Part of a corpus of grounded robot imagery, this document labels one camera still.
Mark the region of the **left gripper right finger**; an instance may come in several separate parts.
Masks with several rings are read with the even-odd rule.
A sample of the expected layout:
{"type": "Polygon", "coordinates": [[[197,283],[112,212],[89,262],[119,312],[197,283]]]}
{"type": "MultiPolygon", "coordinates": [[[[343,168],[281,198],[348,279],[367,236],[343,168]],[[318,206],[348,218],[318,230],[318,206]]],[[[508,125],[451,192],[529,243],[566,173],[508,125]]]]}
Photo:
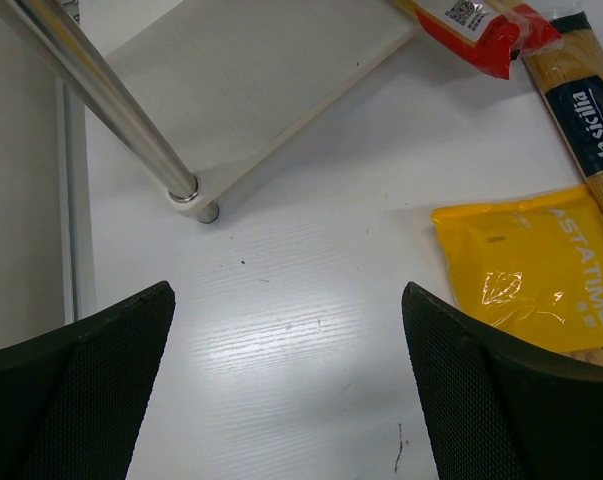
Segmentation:
{"type": "Polygon", "coordinates": [[[410,362],[442,479],[603,479],[603,367],[486,325],[414,282],[410,362]]]}

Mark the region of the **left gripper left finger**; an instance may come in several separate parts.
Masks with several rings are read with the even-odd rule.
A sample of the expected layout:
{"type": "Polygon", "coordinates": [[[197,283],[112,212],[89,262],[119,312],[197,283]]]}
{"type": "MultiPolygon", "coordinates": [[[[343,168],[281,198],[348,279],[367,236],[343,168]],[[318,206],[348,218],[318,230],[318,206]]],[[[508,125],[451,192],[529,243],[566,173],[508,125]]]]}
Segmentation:
{"type": "Polygon", "coordinates": [[[0,479],[123,479],[175,312],[159,282],[0,349],[0,479]]]}

